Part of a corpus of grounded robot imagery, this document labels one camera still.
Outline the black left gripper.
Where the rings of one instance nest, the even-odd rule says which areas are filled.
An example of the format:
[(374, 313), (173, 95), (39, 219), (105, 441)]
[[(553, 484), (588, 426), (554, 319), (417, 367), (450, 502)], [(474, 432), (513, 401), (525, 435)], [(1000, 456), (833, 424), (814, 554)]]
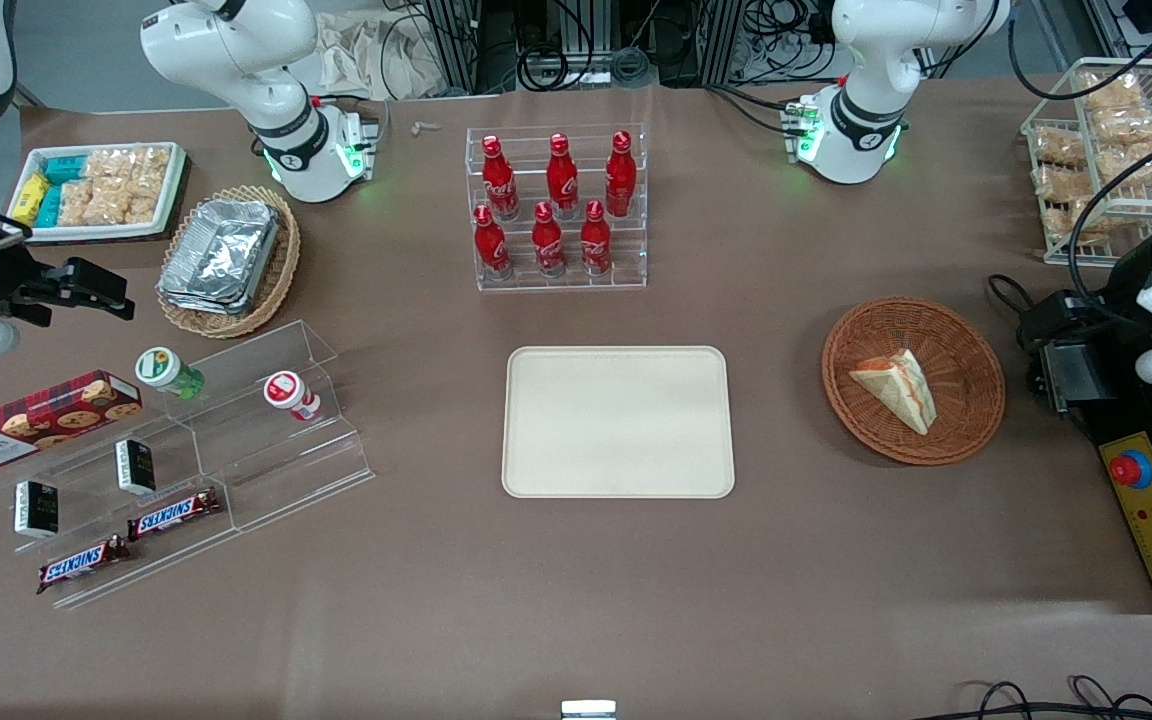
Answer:
[(1093, 309), (1085, 314), (1085, 323), (1079, 323), (1078, 297), (1074, 293), (1051, 293), (1046, 300), (1021, 311), (1020, 331), (1028, 331), (1028, 350), (1078, 343), (1106, 333), (1123, 338), (1152, 334), (1152, 314), (1137, 301), (1151, 272), (1152, 234), (1149, 234), (1115, 263), (1101, 290), (1091, 291)]

